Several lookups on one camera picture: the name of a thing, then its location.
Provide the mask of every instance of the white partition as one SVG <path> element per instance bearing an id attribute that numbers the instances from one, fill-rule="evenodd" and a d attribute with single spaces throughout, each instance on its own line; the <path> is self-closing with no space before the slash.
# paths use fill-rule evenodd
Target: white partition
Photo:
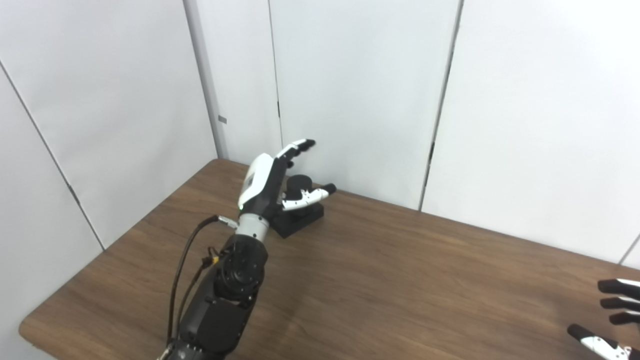
<path id="1" fill-rule="evenodd" d="M 249 164 L 282 148 L 268 0 L 188 0 L 220 156 Z M 217 116 L 226 119 L 226 124 Z"/>
<path id="2" fill-rule="evenodd" d="M 271 0 L 294 172 L 417 209 L 458 2 Z"/>
<path id="3" fill-rule="evenodd" d="M 618 262 L 640 233 L 639 11 L 466 1 L 423 211 Z"/>
<path id="4" fill-rule="evenodd" d="M 53 359 L 24 341 L 18 326 L 99 253 L 97 239 L 0 69 L 3 359 Z"/>
<path id="5" fill-rule="evenodd" d="M 105 246 L 215 157 L 181 1 L 3 1 L 0 58 Z"/>

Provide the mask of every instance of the robotic arm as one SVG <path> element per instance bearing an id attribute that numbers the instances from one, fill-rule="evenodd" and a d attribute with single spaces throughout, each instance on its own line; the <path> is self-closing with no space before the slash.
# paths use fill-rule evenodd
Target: robotic arm
<path id="1" fill-rule="evenodd" d="M 609 321 L 613 325 L 640 323 L 640 282 L 626 279 L 611 279 L 598 282 L 598 289 L 607 294 L 622 294 L 624 297 L 602 299 L 600 305 L 605 309 L 626 309 L 613 314 Z M 580 325 L 573 324 L 567 329 L 589 350 L 608 360 L 640 360 L 640 351 L 622 345 L 615 340 L 597 336 Z"/>
<path id="2" fill-rule="evenodd" d="M 315 204 L 336 191 L 329 184 L 310 192 L 301 190 L 297 200 L 281 199 L 291 160 L 315 143 L 298 140 L 275 158 L 261 154 L 253 161 L 238 200 L 238 223 L 218 217 L 236 231 L 202 279 L 184 317 L 178 319 L 177 338 L 171 339 L 158 360 L 222 360 L 236 348 L 264 279 L 268 258 L 264 239 L 269 223 L 283 211 Z"/>

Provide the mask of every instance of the black cable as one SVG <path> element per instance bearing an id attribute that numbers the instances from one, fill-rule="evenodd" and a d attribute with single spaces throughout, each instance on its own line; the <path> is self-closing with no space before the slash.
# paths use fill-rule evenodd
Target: black cable
<path id="1" fill-rule="evenodd" d="M 196 272 L 196 274 L 193 276 L 193 279 L 191 280 L 191 283 L 189 284 L 189 287 L 187 288 L 187 291 L 184 292 L 184 296 L 182 297 L 182 301 L 180 302 L 180 308 L 178 309 L 178 316 L 175 318 L 175 335 L 176 337 L 179 335 L 180 332 L 180 323 L 182 321 L 182 311 L 184 310 L 184 304 L 186 304 L 187 302 L 187 298 L 189 297 L 189 293 L 191 293 L 191 290 L 193 289 L 193 286 L 196 284 L 196 282 L 198 282 L 198 279 L 200 278 L 200 275 L 202 275 L 202 272 L 210 267 L 211 265 L 213 265 L 214 262 L 214 254 L 216 257 L 220 256 L 220 253 L 218 253 L 218 251 L 216 250 L 215 247 L 210 246 L 207 248 L 207 252 L 209 253 L 209 256 L 207 256 L 206 258 L 202 259 L 202 265 L 200 265 L 200 268 L 198 269 L 198 271 Z"/>
<path id="2" fill-rule="evenodd" d="M 179 332 L 180 332 L 180 321 L 182 320 L 182 311 L 184 310 L 184 304 L 186 304 L 187 298 L 189 297 L 189 293 L 191 293 L 191 289 L 193 289 L 193 286 L 196 284 L 196 282 L 198 282 L 198 278 L 200 278 L 200 275 L 202 274 L 202 271 L 204 269 L 208 268 L 208 267 L 209 266 L 207 266 L 205 264 L 202 264 L 198 268 L 198 271 L 193 276 L 193 279 L 191 280 L 191 283 L 189 284 L 189 287 L 187 288 L 187 291 L 184 293 L 182 301 L 180 301 L 180 307 L 178 308 L 178 316 L 176 316 L 176 318 L 175 318 L 175 336 L 176 336 L 176 338 L 178 337 Z"/>
<path id="3" fill-rule="evenodd" d="M 184 266 L 184 261 L 187 258 L 187 253 L 189 252 L 189 248 L 193 243 L 193 240 L 196 238 L 196 235 L 202 230 L 203 227 L 218 221 L 218 216 L 214 215 L 210 218 L 206 218 L 202 222 L 196 226 L 196 228 L 187 239 L 187 243 L 184 244 L 184 250 L 182 251 L 182 256 L 180 257 L 180 262 L 178 262 L 178 269 L 175 271 L 175 277 L 173 278 L 173 286 L 171 287 L 171 297 L 169 299 L 169 324 L 166 330 L 166 344 L 169 345 L 172 341 L 172 329 L 173 329 L 173 308 L 175 307 L 175 291 L 178 287 L 178 280 L 180 279 L 180 273 L 182 272 L 182 267 Z"/>

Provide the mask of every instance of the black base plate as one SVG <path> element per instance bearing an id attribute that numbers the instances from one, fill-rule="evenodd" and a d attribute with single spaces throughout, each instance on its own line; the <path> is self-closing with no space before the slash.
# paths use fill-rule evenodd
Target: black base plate
<path id="1" fill-rule="evenodd" d="M 324 206 L 313 204 L 297 211 L 282 212 L 271 221 L 271 227 L 283 239 L 286 239 L 323 216 Z"/>

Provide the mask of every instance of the wooden table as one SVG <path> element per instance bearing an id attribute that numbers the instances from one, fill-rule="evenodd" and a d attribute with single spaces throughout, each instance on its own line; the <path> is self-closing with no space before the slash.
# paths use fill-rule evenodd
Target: wooden table
<path id="1" fill-rule="evenodd" d="M 185 239 L 211 214 L 237 216 L 245 172 L 209 163 L 31 313 L 22 336 L 61 360 L 155 359 Z M 640 345 L 635 327 L 609 325 L 596 289 L 636 270 L 350 193 L 324 205 L 300 233 L 269 233 L 266 280 L 229 359 L 598 359 L 566 334 L 572 322 Z M 231 232 L 201 232 L 178 294 Z"/>

